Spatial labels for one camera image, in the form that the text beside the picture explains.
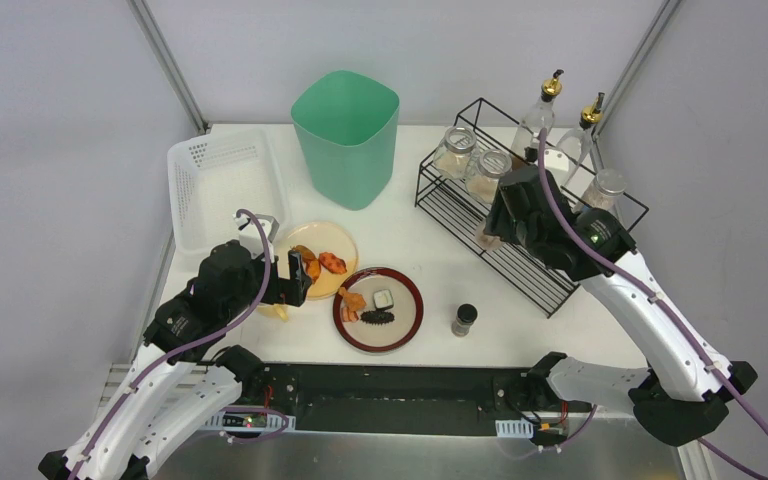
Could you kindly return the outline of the glass jar with grains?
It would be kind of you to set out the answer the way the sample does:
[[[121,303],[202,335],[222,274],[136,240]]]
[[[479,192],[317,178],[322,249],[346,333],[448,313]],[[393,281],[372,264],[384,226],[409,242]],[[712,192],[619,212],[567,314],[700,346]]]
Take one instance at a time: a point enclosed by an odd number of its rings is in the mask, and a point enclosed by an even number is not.
[[[474,131],[466,127],[448,128],[436,149],[432,165],[445,178],[462,179],[477,145]]]

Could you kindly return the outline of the red rimmed plate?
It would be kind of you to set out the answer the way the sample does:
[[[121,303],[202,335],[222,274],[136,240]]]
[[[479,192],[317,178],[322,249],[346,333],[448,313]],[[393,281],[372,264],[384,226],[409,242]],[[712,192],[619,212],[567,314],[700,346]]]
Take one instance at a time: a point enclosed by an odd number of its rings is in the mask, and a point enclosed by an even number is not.
[[[359,317],[364,311],[376,310],[373,303],[375,291],[389,289],[394,297],[395,305],[389,309],[395,315],[394,322],[370,325],[359,319],[355,323],[343,323],[340,309],[345,304],[336,292],[332,305],[336,329],[349,345],[360,351],[385,354],[397,350],[410,342],[422,325],[425,305],[420,290],[408,276],[397,270],[387,267],[366,268],[351,275],[340,287],[364,296],[367,306],[357,312]]]

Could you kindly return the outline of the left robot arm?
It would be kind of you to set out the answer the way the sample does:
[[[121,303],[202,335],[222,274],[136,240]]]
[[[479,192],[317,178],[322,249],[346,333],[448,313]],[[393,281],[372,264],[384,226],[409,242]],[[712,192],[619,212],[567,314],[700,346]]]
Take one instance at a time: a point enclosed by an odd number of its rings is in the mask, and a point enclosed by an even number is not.
[[[298,307],[312,284],[308,260],[290,250],[287,278],[260,246],[231,240],[212,249],[186,287],[156,311],[114,396],[83,436],[51,451],[47,479],[147,479],[178,446],[243,392],[261,360],[243,347],[225,351],[205,380],[171,409],[163,403],[206,352],[259,305]]]

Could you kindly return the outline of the silver lid spice jar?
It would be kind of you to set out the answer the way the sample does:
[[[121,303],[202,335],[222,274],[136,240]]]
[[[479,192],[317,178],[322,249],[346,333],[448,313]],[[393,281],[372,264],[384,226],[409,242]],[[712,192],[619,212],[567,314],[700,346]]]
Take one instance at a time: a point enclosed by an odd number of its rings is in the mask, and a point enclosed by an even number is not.
[[[599,170],[572,211],[580,213],[592,208],[611,210],[626,188],[627,181],[621,172],[610,168]]]

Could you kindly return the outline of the glass jar with rice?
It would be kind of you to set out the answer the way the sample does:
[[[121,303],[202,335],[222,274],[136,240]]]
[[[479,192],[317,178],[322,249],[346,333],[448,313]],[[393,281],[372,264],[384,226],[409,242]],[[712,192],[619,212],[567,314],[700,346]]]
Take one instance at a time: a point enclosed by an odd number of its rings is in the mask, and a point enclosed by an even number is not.
[[[474,200],[491,205],[500,179],[511,169],[512,159],[506,151],[484,150],[467,167],[466,191]]]

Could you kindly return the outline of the gold spout oil bottle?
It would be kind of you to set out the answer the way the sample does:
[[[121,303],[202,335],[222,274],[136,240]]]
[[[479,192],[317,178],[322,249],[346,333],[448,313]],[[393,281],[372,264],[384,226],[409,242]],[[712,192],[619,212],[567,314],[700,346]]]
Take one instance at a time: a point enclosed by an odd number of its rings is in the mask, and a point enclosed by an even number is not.
[[[528,109],[519,121],[510,150],[512,169],[525,165],[525,150],[530,145],[534,133],[546,128],[550,132],[555,124],[554,101],[563,89],[560,80],[563,69],[557,69],[546,79],[540,89],[537,101]]]

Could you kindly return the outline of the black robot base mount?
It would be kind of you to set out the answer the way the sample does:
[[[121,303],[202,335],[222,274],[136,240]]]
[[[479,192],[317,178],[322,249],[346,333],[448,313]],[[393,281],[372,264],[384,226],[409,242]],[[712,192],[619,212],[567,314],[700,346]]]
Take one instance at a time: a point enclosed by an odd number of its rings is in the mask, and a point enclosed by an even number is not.
[[[517,368],[269,363],[243,386],[240,405],[267,407],[312,432],[491,436],[499,421],[584,413],[528,384]]]

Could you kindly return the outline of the pink lid spice shaker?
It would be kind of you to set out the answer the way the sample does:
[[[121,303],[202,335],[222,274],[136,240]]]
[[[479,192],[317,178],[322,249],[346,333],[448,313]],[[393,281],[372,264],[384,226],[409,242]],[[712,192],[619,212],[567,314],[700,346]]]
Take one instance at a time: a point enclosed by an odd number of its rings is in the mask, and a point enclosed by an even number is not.
[[[474,242],[486,252],[498,250],[504,245],[500,237],[485,232],[485,223],[480,222],[474,231]]]

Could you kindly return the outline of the black lid pepper shaker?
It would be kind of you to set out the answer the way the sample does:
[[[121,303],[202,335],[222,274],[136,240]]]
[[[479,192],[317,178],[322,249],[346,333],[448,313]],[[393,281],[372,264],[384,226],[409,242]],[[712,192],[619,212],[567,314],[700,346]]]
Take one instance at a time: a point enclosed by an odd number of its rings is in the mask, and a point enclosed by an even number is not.
[[[466,336],[478,319],[477,308],[469,303],[458,306],[456,316],[451,324],[451,331],[457,337]]]

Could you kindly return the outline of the cream plate with leaf pattern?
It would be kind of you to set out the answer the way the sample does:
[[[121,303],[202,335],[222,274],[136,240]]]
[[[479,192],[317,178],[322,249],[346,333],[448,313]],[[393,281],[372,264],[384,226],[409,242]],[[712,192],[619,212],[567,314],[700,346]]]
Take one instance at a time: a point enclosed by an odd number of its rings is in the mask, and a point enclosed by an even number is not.
[[[335,223],[315,221],[302,224],[283,234],[275,245],[275,251],[286,254],[297,245],[307,247],[316,256],[330,252],[346,263],[346,272],[342,274],[331,273],[323,267],[320,277],[307,292],[308,301],[332,297],[341,284],[357,270],[356,243],[345,229]]]

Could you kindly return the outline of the black wire rack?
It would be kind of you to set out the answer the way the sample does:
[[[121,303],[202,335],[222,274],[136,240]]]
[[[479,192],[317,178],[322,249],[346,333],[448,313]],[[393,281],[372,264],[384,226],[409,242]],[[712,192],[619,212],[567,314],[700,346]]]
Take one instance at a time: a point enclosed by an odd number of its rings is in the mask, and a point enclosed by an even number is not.
[[[503,127],[518,121],[487,99],[480,97],[464,107],[455,117],[456,127],[465,127],[477,138],[477,151],[491,148],[506,150],[512,141]],[[567,302],[579,284],[566,272],[549,268],[518,244],[504,243],[487,250],[476,239],[491,207],[472,198],[463,179],[446,178],[433,165],[435,151],[419,163],[414,206],[428,214],[508,284],[522,293],[547,317]]]

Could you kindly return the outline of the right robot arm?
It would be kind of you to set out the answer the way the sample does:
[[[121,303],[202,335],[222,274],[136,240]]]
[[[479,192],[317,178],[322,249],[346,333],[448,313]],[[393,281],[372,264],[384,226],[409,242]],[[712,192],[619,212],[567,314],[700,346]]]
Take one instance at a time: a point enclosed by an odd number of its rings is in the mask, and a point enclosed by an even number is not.
[[[572,211],[553,176],[544,189],[527,165],[505,174],[484,232],[519,245],[546,266],[563,271],[596,298],[646,358],[639,369],[586,363],[550,352],[527,373],[535,407],[581,401],[631,414],[654,438],[682,446],[713,432],[729,413],[732,394],[712,361],[741,394],[758,374],[745,361],[729,361],[687,320],[679,325],[655,303],[659,286],[623,225],[608,211]]]

